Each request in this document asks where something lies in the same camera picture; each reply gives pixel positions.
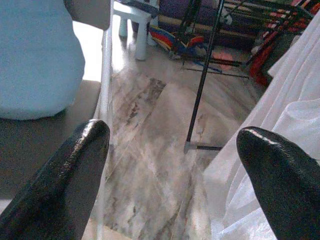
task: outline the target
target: blue cushion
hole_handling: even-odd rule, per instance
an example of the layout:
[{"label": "blue cushion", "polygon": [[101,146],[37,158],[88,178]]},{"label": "blue cushion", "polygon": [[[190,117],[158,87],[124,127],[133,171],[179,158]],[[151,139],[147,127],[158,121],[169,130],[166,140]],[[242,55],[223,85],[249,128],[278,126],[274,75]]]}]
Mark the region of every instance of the blue cushion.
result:
[{"label": "blue cushion", "polygon": [[0,118],[38,119],[72,104],[85,60],[64,1],[3,1],[0,29]]}]

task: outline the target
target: drying rack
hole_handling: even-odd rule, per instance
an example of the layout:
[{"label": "drying rack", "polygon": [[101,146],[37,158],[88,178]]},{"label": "drying rack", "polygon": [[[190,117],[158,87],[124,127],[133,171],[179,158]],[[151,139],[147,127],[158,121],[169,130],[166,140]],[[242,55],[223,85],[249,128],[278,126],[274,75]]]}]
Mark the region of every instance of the drying rack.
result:
[{"label": "drying rack", "polygon": [[[203,63],[203,69],[190,69],[193,71],[201,71],[201,78],[200,83],[197,90],[197,95],[193,107],[192,117],[188,129],[188,134],[186,138],[186,142],[184,145],[184,153],[187,153],[188,150],[212,150],[212,151],[220,151],[222,146],[211,146],[203,143],[198,142],[191,142],[191,137],[193,133],[193,129],[195,126],[195,121],[198,113],[198,108],[200,104],[200,99],[202,96],[202,91],[204,88],[205,80],[207,73],[214,73],[214,74],[222,74],[227,76],[236,76],[241,78],[248,78],[247,76],[241,75],[233,75],[227,74],[224,72],[208,72],[209,64],[219,64],[219,65],[228,65],[238,68],[246,68],[256,56],[258,56],[264,49],[266,49],[276,38],[278,38],[281,34],[295,34],[300,35],[302,31],[306,28],[308,23],[313,18],[313,15],[310,14],[308,11],[304,10],[300,5],[292,6],[287,4],[281,4],[276,2],[270,2],[265,0],[219,0],[217,14],[213,21],[213,26],[210,33],[208,48],[205,54],[205,57],[201,56],[193,56],[189,54],[180,54],[183,61],[192,60],[192,61],[199,61]],[[172,48],[173,53],[176,54],[176,44],[183,39],[184,33],[187,27],[190,26],[191,22],[196,22],[196,19],[199,15],[199,9],[201,7],[201,0],[189,0],[188,7],[186,9],[185,15],[182,19],[180,24],[178,33],[176,35],[176,39]],[[228,10],[228,14],[222,17],[223,8]],[[215,47],[217,33],[220,31],[223,18],[226,19],[228,15],[231,16],[242,16],[245,18],[249,18],[255,21],[255,24],[248,24],[245,27],[250,29],[258,29],[265,32],[264,39],[267,39],[269,36],[273,34],[273,39],[269,41],[264,41],[264,43],[260,46],[259,50],[252,54],[246,62],[234,61],[234,60],[225,60],[214,58],[212,56],[212,51]]]}]

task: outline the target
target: white curtain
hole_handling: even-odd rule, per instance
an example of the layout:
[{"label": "white curtain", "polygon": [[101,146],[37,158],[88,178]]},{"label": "white curtain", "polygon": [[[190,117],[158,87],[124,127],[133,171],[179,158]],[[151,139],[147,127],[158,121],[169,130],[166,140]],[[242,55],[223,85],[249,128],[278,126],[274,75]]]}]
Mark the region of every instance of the white curtain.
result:
[{"label": "white curtain", "polygon": [[95,119],[103,120],[110,128],[109,151],[104,166],[98,195],[93,207],[95,211],[97,229],[96,240],[104,239],[104,213],[105,213],[105,185],[106,185],[106,166],[113,151],[113,104],[112,104],[112,23],[114,14],[114,0],[110,0],[110,26],[103,32],[102,37],[102,70],[101,70],[101,90],[99,100],[94,113]]},{"label": "white curtain", "polygon": [[[320,159],[319,71],[320,12],[269,70],[273,80],[240,129],[276,132]],[[276,239],[239,159],[237,134],[204,172],[212,239]]]}]

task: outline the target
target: sheer fabric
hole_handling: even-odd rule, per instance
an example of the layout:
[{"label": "sheer fabric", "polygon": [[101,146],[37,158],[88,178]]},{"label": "sheer fabric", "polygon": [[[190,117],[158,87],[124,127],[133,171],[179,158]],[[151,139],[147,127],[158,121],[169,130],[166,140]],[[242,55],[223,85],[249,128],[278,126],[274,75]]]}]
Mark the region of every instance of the sheer fabric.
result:
[{"label": "sheer fabric", "polygon": [[[273,80],[240,129],[276,132],[320,159],[319,66],[320,13],[269,70]],[[237,134],[204,172],[212,239],[276,239],[239,159]]]}]

